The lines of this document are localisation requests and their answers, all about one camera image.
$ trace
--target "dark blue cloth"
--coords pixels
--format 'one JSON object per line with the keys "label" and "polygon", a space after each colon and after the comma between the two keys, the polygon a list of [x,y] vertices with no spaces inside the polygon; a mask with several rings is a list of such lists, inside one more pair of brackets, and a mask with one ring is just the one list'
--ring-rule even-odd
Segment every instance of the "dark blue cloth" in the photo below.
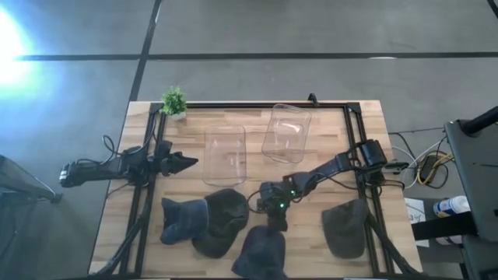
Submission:
{"label": "dark blue cloth", "polygon": [[209,216],[206,200],[175,202],[163,198],[161,204],[164,210],[162,243],[172,245],[201,236],[208,229]]}
{"label": "dark blue cloth", "polygon": [[249,208],[246,198],[233,189],[222,189],[204,199],[208,203],[209,227],[205,234],[192,239],[192,245],[206,257],[220,258],[247,225]]}
{"label": "dark blue cloth", "polygon": [[325,239],[334,256],[352,259],[363,255],[367,213],[365,199],[355,199],[321,213]]}
{"label": "dark blue cloth", "polygon": [[267,226],[255,226],[246,236],[242,252],[233,263],[233,273],[250,280],[283,280],[286,239]]}

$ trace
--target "white paper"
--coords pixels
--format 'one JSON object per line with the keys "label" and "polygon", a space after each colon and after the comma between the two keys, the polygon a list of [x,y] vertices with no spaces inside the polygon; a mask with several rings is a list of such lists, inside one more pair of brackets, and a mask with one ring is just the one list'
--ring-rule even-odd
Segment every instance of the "white paper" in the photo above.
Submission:
{"label": "white paper", "polygon": [[[405,198],[406,208],[408,209],[408,216],[410,218],[410,223],[425,222],[426,213],[423,208],[423,201],[419,199]],[[428,240],[415,241],[417,246],[428,247]]]}

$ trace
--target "gray hat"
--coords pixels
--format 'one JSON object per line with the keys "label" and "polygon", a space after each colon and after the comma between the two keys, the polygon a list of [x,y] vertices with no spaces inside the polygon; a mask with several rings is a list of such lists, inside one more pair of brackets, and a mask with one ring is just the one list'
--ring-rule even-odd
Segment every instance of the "gray hat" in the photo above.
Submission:
{"label": "gray hat", "polygon": [[321,213],[328,248],[336,257],[351,259],[365,251],[365,223],[368,206],[355,199]]}
{"label": "gray hat", "polygon": [[285,260],[286,239],[282,233],[267,226],[255,226],[247,234],[232,271],[250,280],[287,279],[283,272]]}
{"label": "gray hat", "polygon": [[233,189],[222,189],[204,198],[208,204],[209,227],[192,239],[194,248],[207,257],[220,258],[228,252],[249,219],[246,198]]}
{"label": "gray hat", "polygon": [[161,242],[172,245],[200,236],[208,229],[208,205],[204,199],[175,202],[163,198],[161,205],[164,210]]}

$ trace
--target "small potted plant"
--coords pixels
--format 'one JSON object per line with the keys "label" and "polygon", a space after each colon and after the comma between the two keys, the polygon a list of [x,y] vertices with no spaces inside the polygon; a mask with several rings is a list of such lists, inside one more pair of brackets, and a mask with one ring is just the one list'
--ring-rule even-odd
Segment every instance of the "small potted plant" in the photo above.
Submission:
{"label": "small potted plant", "polygon": [[185,101],[185,94],[181,91],[180,87],[170,87],[170,89],[163,94],[163,108],[161,111],[175,121],[185,119],[187,114],[187,101]]}

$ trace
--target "green plant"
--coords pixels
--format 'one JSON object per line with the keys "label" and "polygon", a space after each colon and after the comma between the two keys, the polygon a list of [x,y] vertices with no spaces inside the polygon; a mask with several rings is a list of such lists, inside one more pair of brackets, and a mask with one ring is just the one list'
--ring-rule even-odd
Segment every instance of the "green plant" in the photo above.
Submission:
{"label": "green plant", "polygon": [[185,101],[185,94],[181,91],[180,87],[170,87],[170,89],[163,94],[163,107],[161,111],[167,115],[179,114],[187,110],[187,101]]}

